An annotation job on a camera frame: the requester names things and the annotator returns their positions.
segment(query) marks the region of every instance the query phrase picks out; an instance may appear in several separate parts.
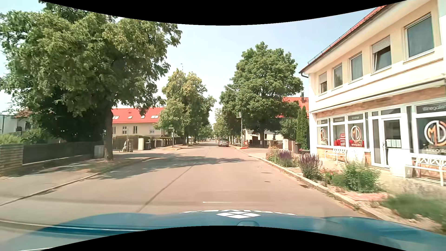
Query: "door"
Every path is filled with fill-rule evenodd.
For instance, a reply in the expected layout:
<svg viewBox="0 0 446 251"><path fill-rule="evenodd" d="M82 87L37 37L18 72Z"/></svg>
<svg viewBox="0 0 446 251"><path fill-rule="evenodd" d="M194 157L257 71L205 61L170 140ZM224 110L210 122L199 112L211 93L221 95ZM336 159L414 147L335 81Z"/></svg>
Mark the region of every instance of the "door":
<svg viewBox="0 0 446 251"><path fill-rule="evenodd" d="M372 119L373 147L371 161L373 166L389 168L388 150L402 148L401 118Z"/></svg>

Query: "tree trunk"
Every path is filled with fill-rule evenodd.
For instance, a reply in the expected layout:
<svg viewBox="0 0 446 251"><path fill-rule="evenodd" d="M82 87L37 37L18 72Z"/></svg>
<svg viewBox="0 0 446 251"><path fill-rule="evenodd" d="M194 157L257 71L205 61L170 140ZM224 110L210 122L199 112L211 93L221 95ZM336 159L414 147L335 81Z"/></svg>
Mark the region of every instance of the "tree trunk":
<svg viewBox="0 0 446 251"><path fill-rule="evenodd" d="M108 109L105 114L105 155L106 161L113 160L113 112Z"/></svg>

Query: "car hood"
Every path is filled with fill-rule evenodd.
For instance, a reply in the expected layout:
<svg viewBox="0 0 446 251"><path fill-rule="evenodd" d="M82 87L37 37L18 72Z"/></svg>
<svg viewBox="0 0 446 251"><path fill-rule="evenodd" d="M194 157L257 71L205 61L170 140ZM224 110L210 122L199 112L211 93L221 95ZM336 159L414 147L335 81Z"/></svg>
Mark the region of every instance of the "car hood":
<svg viewBox="0 0 446 251"><path fill-rule="evenodd" d="M303 230L363 240L386 246L388 240L410 242L408 249L441 250L446 236L419 228L361 217L305 217L292 213L260 210L198 210L173 214L111 213L75 219L11 239L0 250L18 251L62 246L84 240L135 231L187 226L260 226Z"/></svg>

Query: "sky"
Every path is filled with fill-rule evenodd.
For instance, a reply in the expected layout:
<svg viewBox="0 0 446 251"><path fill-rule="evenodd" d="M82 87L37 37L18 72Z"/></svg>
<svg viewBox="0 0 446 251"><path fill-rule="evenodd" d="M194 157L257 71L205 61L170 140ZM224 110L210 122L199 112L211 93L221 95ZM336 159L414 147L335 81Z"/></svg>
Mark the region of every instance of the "sky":
<svg viewBox="0 0 446 251"><path fill-rule="evenodd" d="M38 0L2 1L0 13L10 10L39 11L43 4ZM298 73L307 62L329 46L373 9L366 9L337 16L322 17L310 20L276 23L266 25L183 25L180 45L169 47L167 62L171 65L166 76L157 81L158 95L165 98L161 88L167 84L168 76L178 69L194 72L207 87L205 95L219 99L224 85L235 71L235 65L240 61L243 51L254 48L264 41L269 48L283 48L290 52L298 63L295 76L300 77L304 84L304 95L308 96L308 79ZM0 77L6 74L6 58L0 54ZM0 92L0 113L9 107L11 98ZM213 108L220 108L217 102ZM215 122L214 112L209 116L211 123Z"/></svg>

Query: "house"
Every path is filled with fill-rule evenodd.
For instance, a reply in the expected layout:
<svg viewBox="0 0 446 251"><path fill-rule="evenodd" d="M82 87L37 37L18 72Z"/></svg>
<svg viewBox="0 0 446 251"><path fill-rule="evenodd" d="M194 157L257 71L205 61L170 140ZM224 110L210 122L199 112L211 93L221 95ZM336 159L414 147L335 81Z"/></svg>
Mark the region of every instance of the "house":
<svg viewBox="0 0 446 251"><path fill-rule="evenodd" d="M310 60L300 71L310 152L341 147L391 171L413 154L446 155L445 44L446 0L406 0L377 7Z"/></svg>
<svg viewBox="0 0 446 251"><path fill-rule="evenodd" d="M20 136L23 132L31 129L30 114L27 109L18 112L16 115L0 114L0 134L17 134Z"/></svg>
<svg viewBox="0 0 446 251"><path fill-rule="evenodd" d="M301 93L300 97L284 97L284 101L288 102L294 102L298 101L299 106L302 109L305 106L305 109L307 110L307 117L308 117L308 97L304 97L304 93ZM281 134L275 134L271 131L266 130L264 134L265 140L283 140L283 136ZM259 134L254 134L253 130L245 130L245 139L246 140L260 140Z"/></svg>
<svg viewBox="0 0 446 251"><path fill-rule="evenodd" d="M159 137L163 130L154 128L158 122L160 112L164 107L149 108L145 115L141 116L136 108L116 108L113 112L113 137L119 135L141 135Z"/></svg>

